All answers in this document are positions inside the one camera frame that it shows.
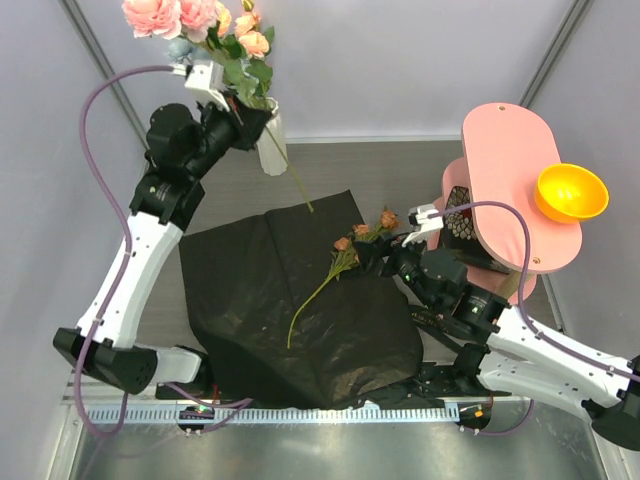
yellow bowl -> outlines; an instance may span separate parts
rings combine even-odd
[[[545,168],[538,177],[536,204],[556,222],[583,222],[605,211],[609,191],[604,182],[586,168],[557,163]]]

green stem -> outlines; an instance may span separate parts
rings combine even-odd
[[[296,172],[296,169],[293,167],[293,165],[291,165],[291,163],[289,163],[289,159],[287,158],[286,153],[284,153],[284,150],[282,149],[280,144],[276,141],[276,137],[273,135],[273,132],[271,131],[269,126],[266,126],[265,130],[267,131],[267,133],[271,137],[271,140],[273,140],[273,143],[276,144],[276,148],[280,152],[280,155],[282,155],[282,158],[284,158],[284,161],[287,164],[287,167],[289,167],[289,170],[291,171],[291,174],[293,175],[294,180],[298,184],[298,190],[300,190],[300,193],[302,194],[302,198],[304,198],[304,201],[307,204],[307,207],[309,207],[309,211],[311,213],[313,213],[313,207],[311,206],[311,200],[309,200],[309,195],[307,194],[307,190],[304,188],[304,185],[302,184],[302,182],[300,181],[300,178],[298,177],[298,172]]]
[[[311,303],[311,300],[316,298],[318,296],[318,294],[322,291],[322,289],[324,287],[326,287],[329,284],[329,282],[331,280],[333,280],[334,277],[336,275],[338,275],[339,273],[340,273],[340,270],[336,271],[335,273],[329,274],[329,276],[325,279],[325,281],[322,282],[322,284],[318,287],[318,289],[315,292],[313,292],[309,298],[307,298],[307,301],[302,304],[302,306],[298,309],[296,314],[293,316],[293,320],[291,320],[291,325],[289,325],[289,335],[287,336],[287,349],[288,350],[291,350],[291,337],[293,336],[293,327],[296,324],[296,320],[298,319],[298,315],[300,315],[300,313],[302,313],[302,310],[304,310],[305,307],[307,305],[309,305],[309,303]]]

white wall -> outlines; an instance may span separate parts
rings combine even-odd
[[[164,63],[121,0],[79,0],[116,70]],[[238,11],[240,0],[225,2]],[[273,95],[289,138],[458,135],[465,115],[518,103],[572,0],[256,0],[276,26]],[[144,122],[185,98],[176,80],[130,87]]]
[[[563,318],[572,336],[627,358],[640,354],[638,18],[637,0],[594,2],[534,103],[563,161],[597,172],[611,194],[584,224],[578,258],[551,277]]]
[[[78,113],[100,75],[57,2],[2,2],[0,16],[0,477],[40,480],[70,371],[53,335],[75,325],[121,234],[78,143]],[[110,94],[89,123],[126,205],[142,148]]]

vase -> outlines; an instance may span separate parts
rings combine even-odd
[[[264,170],[264,173],[267,175],[276,176],[282,175],[287,170],[287,162],[282,157],[282,153],[287,155],[287,144],[284,138],[284,125],[278,108],[278,102],[273,98],[268,98],[267,100],[272,107],[273,117],[267,122],[265,131],[262,132],[256,145],[258,146],[258,155],[260,156],[262,170]],[[269,132],[267,132],[267,128],[271,131],[273,138],[278,142],[282,153],[280,153],[278,146],[274,143]]]

flower bouquet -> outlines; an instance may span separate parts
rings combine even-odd
[[[381,235],[391,233],[393,230],[398,228],[399,225],[400,222],[398,222],[396,214],[385,208],[382,215],[380,215],[380,220],[376,223],[373,229],[371,229],[369,225],[354,225],[353,232],[349,233],[346,237],[342,237],[333,244],[333,248],[335,249],[331,252],[333,262],[331,262],[327,278],[325,278],[316,291],[313,292],[311,296],[300,306],[291,320],[291,324],[289,325],[289,335],[287,336],[288,349],[291,348],[291,338],[293,336],[293,329],[295,327],[296,320],[305,307],[309,305],[309,303],[316,298],[322,289],[334,278],[336,280],[340,280],[340,274],[360,265],[360,259],[358,258],[358,253],[353,246],[353,242],[374,242]]]
[[[244,13],[235,19],[217,0],[124,0],[122,8],[135,37],[157,35],[171,40],[169,56],[178,63],[213,60],[224,67],[223,81],[245,105],[268,110],[273,118],[258,140],[264,171],[280,175],[291,170],[309,209],[308,196],[289,163],[278,102],[268,96],[273,68],[266,62],[275,28],[264,28],[253,0],[242,0]]]

